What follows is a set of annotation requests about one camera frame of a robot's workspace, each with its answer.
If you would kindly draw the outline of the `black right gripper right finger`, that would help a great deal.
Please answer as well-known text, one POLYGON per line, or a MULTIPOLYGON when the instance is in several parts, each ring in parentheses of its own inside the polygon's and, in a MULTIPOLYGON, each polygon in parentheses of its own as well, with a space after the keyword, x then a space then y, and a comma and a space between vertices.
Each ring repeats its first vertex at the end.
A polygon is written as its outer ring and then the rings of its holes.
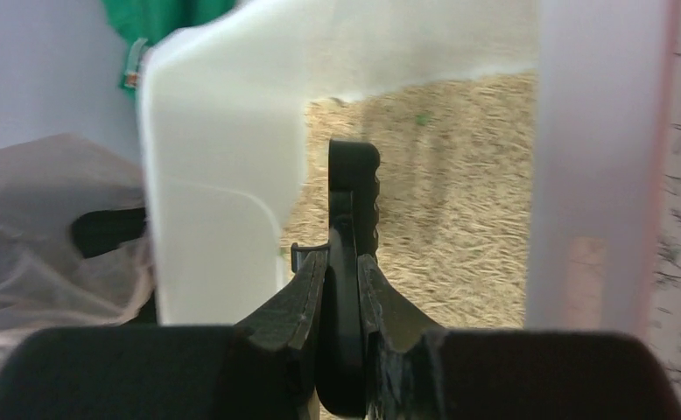
POLYGON ((370 255, 357 271, 369 419, 449 419, 450 331, 391 285, 370 255))

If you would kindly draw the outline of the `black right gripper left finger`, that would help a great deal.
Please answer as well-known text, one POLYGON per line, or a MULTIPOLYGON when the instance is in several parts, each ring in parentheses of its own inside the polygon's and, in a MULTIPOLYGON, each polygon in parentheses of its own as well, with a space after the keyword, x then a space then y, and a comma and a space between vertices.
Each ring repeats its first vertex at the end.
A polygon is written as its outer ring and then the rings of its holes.
POLYGON ((235 326, 248 419, 318 419, 315 359, 327 252, 306 255, 293 279, 235 326))

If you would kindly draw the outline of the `black litter scoop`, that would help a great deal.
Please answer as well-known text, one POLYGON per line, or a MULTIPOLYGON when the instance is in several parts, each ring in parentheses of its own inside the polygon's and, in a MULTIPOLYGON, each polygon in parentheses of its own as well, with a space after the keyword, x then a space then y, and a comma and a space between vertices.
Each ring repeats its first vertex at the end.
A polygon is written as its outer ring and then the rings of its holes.
POLYGON ((339 417, 363 419, 370 407, 372 337, 362 305, 365 272, 378 249, 376 172, 381 164, 371 143, 332 139, 327 156, 327 241, 291 245, 293 272, 309 263, 316 290, 307 301, 290 349, 296 373, 308 379, 326 410, 339 417))

